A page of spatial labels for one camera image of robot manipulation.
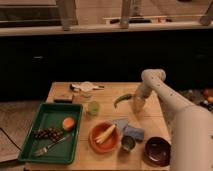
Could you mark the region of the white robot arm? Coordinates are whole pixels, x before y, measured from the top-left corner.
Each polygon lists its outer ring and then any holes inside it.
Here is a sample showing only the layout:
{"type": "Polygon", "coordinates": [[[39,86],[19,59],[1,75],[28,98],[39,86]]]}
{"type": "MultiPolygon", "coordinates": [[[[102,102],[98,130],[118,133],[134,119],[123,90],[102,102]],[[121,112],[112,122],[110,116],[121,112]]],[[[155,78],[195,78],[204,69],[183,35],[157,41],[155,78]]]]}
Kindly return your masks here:
{"type": "Polygon", "coordinates": [[[170,171],[213,171],[213,114],[164,83],[163,69],[145,69],[136,97],[142,103],[155,91],[174,114],[170,171]]]}

